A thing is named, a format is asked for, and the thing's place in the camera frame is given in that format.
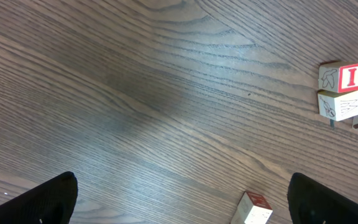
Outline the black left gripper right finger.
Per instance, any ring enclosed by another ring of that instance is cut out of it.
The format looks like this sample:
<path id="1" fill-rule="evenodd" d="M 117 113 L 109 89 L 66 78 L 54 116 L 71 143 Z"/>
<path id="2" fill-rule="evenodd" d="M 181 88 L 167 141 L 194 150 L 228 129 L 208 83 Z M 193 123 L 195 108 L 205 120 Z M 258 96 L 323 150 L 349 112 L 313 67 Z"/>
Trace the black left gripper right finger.
<path id="1" fill-rule="evenodd" d="M 358 224 L 358 203 L 296 172 L 288 186 L 293 224 Z"/>

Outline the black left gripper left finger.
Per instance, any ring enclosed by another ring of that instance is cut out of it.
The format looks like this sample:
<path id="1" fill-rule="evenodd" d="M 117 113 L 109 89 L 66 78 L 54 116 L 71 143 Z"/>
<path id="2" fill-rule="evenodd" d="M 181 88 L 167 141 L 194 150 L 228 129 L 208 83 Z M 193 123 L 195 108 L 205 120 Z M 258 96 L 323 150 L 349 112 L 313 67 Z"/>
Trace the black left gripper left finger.
<path id="1" fill-rule="evenodd" d="M 78 196 L 78 182 L 64 172 L 0 205 L 0 223 L 68 224 Z"/>

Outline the plain wooden block green side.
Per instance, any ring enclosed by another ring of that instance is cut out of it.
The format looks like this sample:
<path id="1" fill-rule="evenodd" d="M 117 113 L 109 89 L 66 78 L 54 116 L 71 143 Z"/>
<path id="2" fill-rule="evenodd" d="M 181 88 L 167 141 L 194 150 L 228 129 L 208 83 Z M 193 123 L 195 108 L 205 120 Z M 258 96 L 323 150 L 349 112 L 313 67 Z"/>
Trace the plain wooden block green side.
<path id="1" fill-rule="evenodd" d="M 230 224 L 266 224 L 272 213 L 263 195 L 245 191 Z"/>

